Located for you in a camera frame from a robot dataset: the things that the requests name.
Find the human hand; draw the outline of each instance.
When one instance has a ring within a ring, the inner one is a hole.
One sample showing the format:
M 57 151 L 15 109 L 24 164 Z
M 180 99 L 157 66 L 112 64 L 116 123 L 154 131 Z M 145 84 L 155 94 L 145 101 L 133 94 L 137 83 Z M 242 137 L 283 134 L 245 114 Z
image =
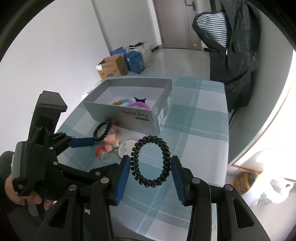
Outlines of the human hand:
M 17 192 L 14 191 L 14 189 L 13 189 L 12 179 L 13 179 L 13 176 L 12 176 L 12 174 L 10 174 L 10 176 L 5 180 L 5 192 L 11 201 L 13 201 L 16 204 L 20 204 L 20 205 L 25 205 L 26 200 L 28 202 L 33 202 L 35 204 L 42 203 L 42 198 L 36 192 L 32 192 L 31 195 L 27 196 L 27 197 L 18 196 Z M 43 205 L 44 210 L 47 211 L 48 209 L 51 208 L 53 201 L 44 199 L 43 203 L 44 203 L 44 205 Z

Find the teal checkered tablecloth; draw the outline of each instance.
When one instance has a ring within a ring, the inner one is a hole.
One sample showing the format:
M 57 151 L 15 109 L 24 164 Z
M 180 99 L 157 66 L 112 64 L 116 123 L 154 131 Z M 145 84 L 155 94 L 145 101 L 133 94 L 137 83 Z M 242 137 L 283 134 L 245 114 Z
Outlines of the teal checkered tablecloth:
M 195 177 L 223 186 L 229 140 L 224 85 L 193 78 L 171 79 L 173 105 L 160 137 L 168 143 L 172 155 L 177 155 L 182 165 L 191 169 Z M 98 124 L 80 103 L 58 132 L 64 131 L 76 138 L 92 137 Z M 145 136 L 125 129 L 121 129 L 121 134 L 135 140 Z M 98 146 L 68 148 L 59 155 L 58 160 L 84 171 L 105 166 L 94 155 Z M 120 162 L 116 152 L 111 155 L 112 161 L 108 164 Z M 146 178 L 159 176 L 163 165 L 159 147 L 145 145 L 139 163 Z M 159 241 L 186 240 L 191 207 L 183 207 L 178 200 L 171 175 L 161 186 L 146 188 L 139 185 L 130 173 L 122 202 L 110 209 L 112 219 L 142 236 Z

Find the brown cardboard box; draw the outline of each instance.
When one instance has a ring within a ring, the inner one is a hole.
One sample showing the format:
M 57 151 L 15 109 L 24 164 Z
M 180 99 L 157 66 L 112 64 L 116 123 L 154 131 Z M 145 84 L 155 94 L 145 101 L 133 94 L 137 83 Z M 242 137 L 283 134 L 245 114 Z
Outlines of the brown cardboard box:
M 110 76 L 121 76 L 128 73 L 123 54 L 104 58 L 103 61 L 96 66 L 96 69 L 102 80 Z

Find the pink ring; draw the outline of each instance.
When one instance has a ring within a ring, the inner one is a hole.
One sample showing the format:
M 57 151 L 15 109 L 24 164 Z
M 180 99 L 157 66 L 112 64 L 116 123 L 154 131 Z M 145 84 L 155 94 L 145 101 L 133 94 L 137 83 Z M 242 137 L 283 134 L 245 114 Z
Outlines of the pink ring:
M 130 103 L 126 107 L 132 107 L 132 106 L 140 106 L 140 107 L 143 107 L 143 108 L 145 108 L 147 110 L 150 110 L 150 107 L 146 103 L 143 103 L 143 102 Z

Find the door handle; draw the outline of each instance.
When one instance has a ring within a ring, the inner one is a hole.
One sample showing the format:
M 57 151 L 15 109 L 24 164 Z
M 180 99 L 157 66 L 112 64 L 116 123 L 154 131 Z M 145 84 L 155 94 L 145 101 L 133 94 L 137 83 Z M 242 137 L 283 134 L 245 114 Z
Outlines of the door handle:
M 192 4 L 186 4 L 186 2 L 185 2 L 185 5 L 186 5 L 186 6 L 192 6 L 193 11 L 196 11 L 195 2 L 192 2 Z

